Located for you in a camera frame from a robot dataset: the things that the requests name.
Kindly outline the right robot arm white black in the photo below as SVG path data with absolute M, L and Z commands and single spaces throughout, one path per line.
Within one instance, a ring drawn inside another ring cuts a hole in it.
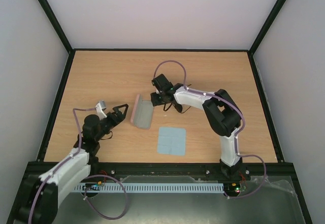
M 244 126 L 243 114 L 227 91 L 204 92 L 172 84 L 164 74 L 151 80 L 156 92 L 150 94 L 153 106 L 173 106 L 178 113 L 184 113 L 183 106 L 203 110 L 213 132 L 220 136 L 220 171 L 227 179 L 239 174 L 242 157 L 239 156 L 238 134 Z

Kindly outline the pink grey glasses case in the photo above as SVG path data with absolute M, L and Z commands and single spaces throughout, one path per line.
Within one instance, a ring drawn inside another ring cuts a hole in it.
M 153 109 L 154 107 L 150 100 L 143 100 L 142 95 L 137 94 L 130 119 L 131 124 L 138 129 L 150 129 Z

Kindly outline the light blue cleaning cloth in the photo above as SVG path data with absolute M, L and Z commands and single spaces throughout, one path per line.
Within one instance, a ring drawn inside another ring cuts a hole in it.
M 157 153 L 185 156 L 186 129 L 178 127 L 160 127 L 158 131 Z

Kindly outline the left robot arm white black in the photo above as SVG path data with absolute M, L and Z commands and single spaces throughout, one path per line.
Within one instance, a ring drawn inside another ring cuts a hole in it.
M 126 118 L 128 104 L 105 112 L 106 104 L 99 101 L 95 114 L 77 124 L 78 136 L 69 154 L 41 175 L 29 175 L 18 191 L 14 219 L 22 223 L 53 223 L 63 200 L 82 180 L 98 173 L 100 140 L 111 133 Z

